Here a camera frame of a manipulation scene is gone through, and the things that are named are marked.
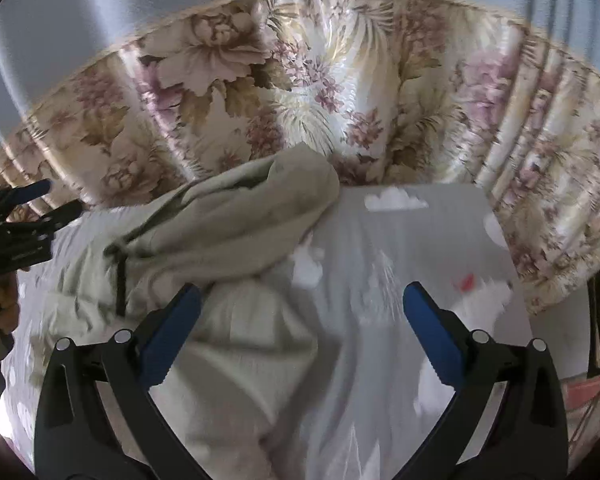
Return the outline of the person's left hand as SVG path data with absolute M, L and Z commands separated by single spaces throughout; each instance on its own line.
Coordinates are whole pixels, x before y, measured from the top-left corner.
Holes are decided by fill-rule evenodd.
M 0 276 L 0 330 L 11 334 L 19 324 L 20 305 L 15 272 Z

